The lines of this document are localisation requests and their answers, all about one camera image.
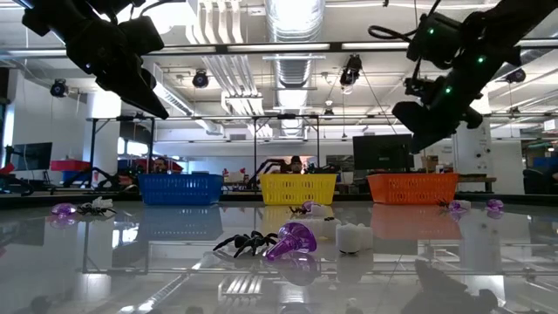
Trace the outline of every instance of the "orange basket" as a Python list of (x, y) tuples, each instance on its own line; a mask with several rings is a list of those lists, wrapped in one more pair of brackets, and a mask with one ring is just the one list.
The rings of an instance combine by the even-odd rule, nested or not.
[(438, 206), (376, 204), (372, 209), (372, 232), (389, 240), (459, 240), (459, 224), (440, 215)]
[(451, 201), (459, 174), (374, 174), (368, 184), (374, 202), (435, 205)]

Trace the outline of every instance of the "computer monitor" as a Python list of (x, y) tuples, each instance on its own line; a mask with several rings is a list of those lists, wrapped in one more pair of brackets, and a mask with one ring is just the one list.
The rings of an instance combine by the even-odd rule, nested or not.
[(352, 138), (355, 169), (405, 169), (414, 167), (409, 154), (411, 135), (372, 135)]
[(11, 163), (16, 171), (48, 170), (51, 168), (51, 153), (52, 143), (18, 144), (13, 146)]

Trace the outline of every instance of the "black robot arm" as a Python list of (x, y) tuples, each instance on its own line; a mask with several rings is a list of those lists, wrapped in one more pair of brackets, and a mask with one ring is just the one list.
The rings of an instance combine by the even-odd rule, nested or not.
[(421, 17), (415, 31), (406, 34), (370, 27), (374, 37), (385, 38), (376, 33), (383, 31), (410, 42), (407, 58), (418, 61), (415, 73), (423, 59), (440, 69), (452, 68), (447, 77), (434, 81), (416, 74), (405, 81), (405, 93), (420, 97), (422, 104), (400, 102), (392, 113), (414, 133), (412, 153), (455, 133), (462, 120), (469, 128), (482, 123), (482, 115), (469, 106), (482, 97), (481, 89), (504, 62), (521, 65), (515, 45), (557, 5), (556, 0), (502, 0), (491, 10), (472, 13), (463, 23), (432, 10)]
[[(106, 91), (159, 118), (167, 110), (153, 92), (156, 81), (143, 69), (140, 56), (164, 47), (150, 17), (118, 24), (116, 15), (130, 3), (145, 0), (16, 0), (25, 7), (22, 23), (39, 36), (52, 31), (65, 44), (66, 55), (82, 71), (97, 77)], [(111, 22), (100, 18), (106, 14)]]

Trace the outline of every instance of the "wire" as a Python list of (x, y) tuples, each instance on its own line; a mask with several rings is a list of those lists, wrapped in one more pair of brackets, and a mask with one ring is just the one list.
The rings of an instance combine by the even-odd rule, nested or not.
[(411, 42), (409, 36), (414, 35), (417, 30), (409, 31), (406, 33), (400, 33), (398, 31), (390, 30), (389, 28), (385, 28), (384, 26), (372, 25), (368, 28), (368, 33), (370, 36), (378, 39), (386, 39), (386, 40), (393, 40), (393, 39), (401, 39), (407, 43)]
[(397, 135), (398, 132), (395, 131), (395, 127), (393, 127), (393, 124), (390, 122), (390, 119), (387, 117), (387, 113), (385, 113), (385, 110), (382, 107), (382, 104), (380, 104), (380, 100), (376, 96), (376, 93), (374, 92), (374, 89), (372, 89), (372, 85), (370, 84), (370, 81), (368, 80), (368, 76), (366, 75), (366, 72), (364, 70), (363, 70), (363, 74), (364, 74), (364, 78), (366, 79), (366, 83), (368, 84), (368, 87), (370, 88), (370, 91), (372, 92), (372, 96), (374, 96), (374, 99), (378, 103), (378, 106), (380, 106), (380, 110), (382, 111), (382, 113), (385, 116), (385, 119), (387, 120), (387, 124), (389, 124), (391, 126), (391, 130), (393, 130), (393, 133)]
[(158, 7), (158, 6), (162, 5), (162, 4), (165, 4), (165, 3), (178, 3), (178, 2), (183, 2), (183, 1), (182, 1), (182, 0), (160, 0), (159, 2), (151, 3), (151, 4), (147, 5), (147, 7), (145, 7), (145, 8), (141, 11), (141, 13), (139, 14), (139, 16), (140, 16), (140, 17), (143, 17), (143, 15), (144, 15), (148, 10), (150, 10), (150, 9), (152, 9), (152, 8), (155, 8), (155, 7)]
[[(432, 13), (434, 13), (434, 11), (438, 7), (440, 1), (441, 0), (436, 0), (434, 5), (430, 9), (430, 12), (428, 12), (428, 16), (430, 16)], [(414, 29), (412, 31), (408, 31), (406, 33), (400, 33), (398, 31), (390, 30), (390, 29), (385, 28), (383, 26), (372, 25), (371, 27), (368, 28), (368, 33), (370, 34), (370, 36), (372, 36), (374, 38), (378, 38), (378, 39), (386, 39), (386, 40), (401, 39), (401, 40), (404, 40), (407, 43), (410, 43), (411, 39), (409, 38), (409, 36), (412, 36), (412, 35), (416, 34), (417, 31), (419, 30), (419, 14), (418, 14), (417, 0), (414, 0), (414, 9), (415, 9), (415, 20), (417, 22), (417, 28), (416, 29)]]

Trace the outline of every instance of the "black metal frame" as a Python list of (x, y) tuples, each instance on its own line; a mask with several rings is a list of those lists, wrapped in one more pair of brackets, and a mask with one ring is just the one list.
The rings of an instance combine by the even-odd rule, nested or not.
[[(254, 175), (256, 175), (257, 173), (257, 169), (258, 169), (258, 165), (257, 165), (257, 157), (258, 157), (258, 150), (257, 150), (257, 141), (258, 141), (258, 131), (260, 131), (262, 129), (263, 126), (265, 126), (266, 123), (268, 123), (271, 119), (276, 118), (279, 120), (282, 119), (296, 119), (296, 118), (302, 118), (306, 123), (308, 123), (308, 125), (310, 127), (312, 127), (316, 133), (317, 133), (317, 167), (320, 168), (320, 116), (317, 114), (312, 114), (312, 115), (276, 115), (276, 116), (254, 116), (252, 117), (252, 120), (254, 121)], [(257, 121), (259, 119), (265, 119), (265, 121), (262, 123), (262, 126), (258, 126), (257, 125)], [(308, 119), (316, 119), (316, 126), (313, 126)]]
[[(120, 121), (127, 121), (129, 117), (126, 116), (119, 116), (116, 118), (89, 118), (86, 119), (87, 121), (91, 121), (92, 123), (92, 133), (91, 133), (91, 150), (89, 153), (89, 175), (91, 179), (87, 182), (87, 187), (90, 188), (93, 181), (93, 162), (95, 160), (95, 140), (97, 139), (97, 133), (103, 129), (109, 122), (120, 122)], [(148, 174), (151, 169), (151, 163), (153, 158), (153, 143), (155, 139), (155, 118), (154, 117), (144, 117), (141, 119), (136, 119), (137, 121), (141, 122), (144, 120), (151, 120), (151, 136), (149, 137), (148, 151), (147, 151), (147, 169), (146, 173)], [(97, 124), (103, 121), (103, 124), (97, 128)]]

